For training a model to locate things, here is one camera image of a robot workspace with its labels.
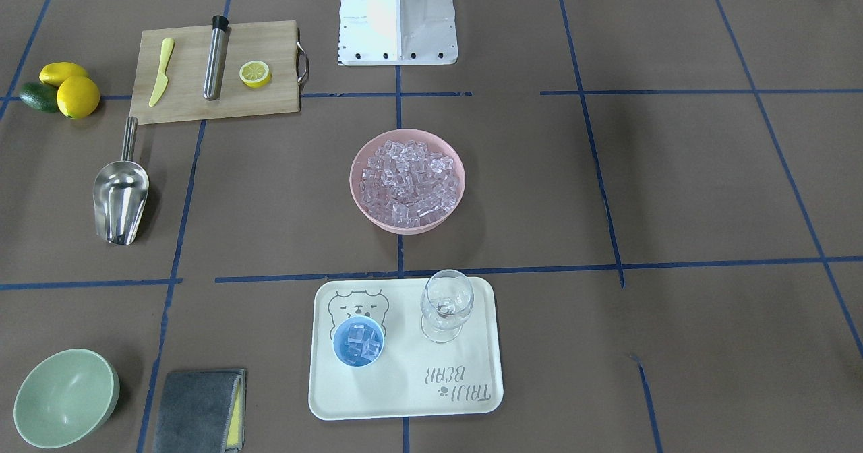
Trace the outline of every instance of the green avocado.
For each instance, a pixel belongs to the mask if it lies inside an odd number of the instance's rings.
[[[41,82],[27,82],[18,91],[18,96],[21,97],[21,102],[30,106],[30,108],[38,109],[44,113],[56,113],[59,111],[57,107],[57,88]]]

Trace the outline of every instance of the white tray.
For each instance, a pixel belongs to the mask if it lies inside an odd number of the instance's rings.
[[[315,295],[309,408],[324,420],[489,413],[503,400],[494,291],[471,277],[474,309],[449,343],[419,329],[426,279],[330,281]],[[349,314],[370,314],[384,348],[367,367],[336,358],[332,333]]]

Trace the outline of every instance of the pink bowl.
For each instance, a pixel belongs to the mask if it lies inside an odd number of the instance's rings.
[[[441,219],[435,220],[435,222],[432,222],[431,224],[419,226],[418,228],[397,228],[397,226],[389,226],[383,222],[378,222],[378,220],[373,219],[373,217],[369,215],[369,210],[363,207],[363,204],[360,202],[360,182],[363,179],[363,168],[369,164],[369,157],[374,155],[378,147],[383,146],[383,144],[386,143],[386,140],[394,140],[394,142],[407,142],[407,140],[415,140],[418,143],[425,142],[426,145],[428,145],[430,152],[441,152],[453,159],[452,170],[458,177],[461,185],[458,186],[456,205],[449,213],[445,214]],[[458,157],[456,150],[452,149],[452,146],[441,140],[440,137],[418,129],[395,129],[379,134],[379,136],[374,137],[370,142],[366,143],[362,149],[360,149],[360,152],[357,153],[357,157],[354,158],[354,163],[351,165],[351,177],[349,177],[349,183],[351,183],[351,197],[354,198],[354,204],[360,208],[360,211],[364,216],[373,222],[374,225],[381,229],[388,230],[389,232],[392,232],[392,234],[422,234],[427,230],[432,230],[435,227],[440,226],[441,223],[446,220],[454,210],[456,210],[456,207],[458,207],[460,202],[462,202],[462,196],[465,194],[465,165],[462,163],[462,158]]]

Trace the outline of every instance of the gray towel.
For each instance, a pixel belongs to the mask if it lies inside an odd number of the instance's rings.
[[[245,369],[170,373],[153,453],[225,453],[234,395],[245,388],[245,374]]]

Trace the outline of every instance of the wooden cutting board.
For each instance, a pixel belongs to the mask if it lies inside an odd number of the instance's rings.
[[[132,90],[130,116],[138,124],[235,116],[272,115],[299,111],[297,84],[297,23],[266,21],[229,26],[225,74],[218,100],[206,100],[204,74],[210,54],[212,26],[185,26],[148,30],[141,35],[135,88]],[[167,64],[167,88],[152,108],[150,96],[159,69],[164,38],[175,39]],[[249,88],[240,80],[240,67],[250,60],[261,60],[272,73],[270,84]]]

